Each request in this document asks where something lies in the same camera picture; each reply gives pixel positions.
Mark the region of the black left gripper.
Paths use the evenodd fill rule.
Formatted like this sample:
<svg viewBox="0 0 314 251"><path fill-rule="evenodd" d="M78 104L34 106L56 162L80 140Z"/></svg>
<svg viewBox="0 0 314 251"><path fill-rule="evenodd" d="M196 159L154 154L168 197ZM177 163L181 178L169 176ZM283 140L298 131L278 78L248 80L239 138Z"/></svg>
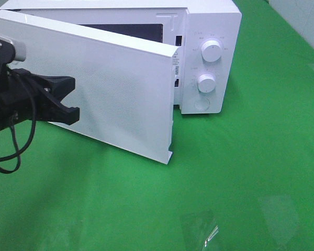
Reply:
<svg viewBox="0 0 314 251"><path fill-rule="evenodd" d="M25 120L72 125L80 119L78 107L61 101L75 89L75 78L42 76L24 69L0 70L0 126Z"/></svg>

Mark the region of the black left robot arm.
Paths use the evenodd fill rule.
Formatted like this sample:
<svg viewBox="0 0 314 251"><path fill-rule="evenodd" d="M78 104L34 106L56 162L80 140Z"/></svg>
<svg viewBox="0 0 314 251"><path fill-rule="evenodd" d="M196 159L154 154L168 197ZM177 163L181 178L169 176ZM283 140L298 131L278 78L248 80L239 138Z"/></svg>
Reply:
<svg viewBox="0 0 314 251"><path fill-rule="evenodd" d="M35 102L37 121L72 125L80 119L78 107L66 107L61 101L75 90L75 78L42 76L25 69L5 71L0 80L0 131L15 123L32 120L32 101Z"/></svg>

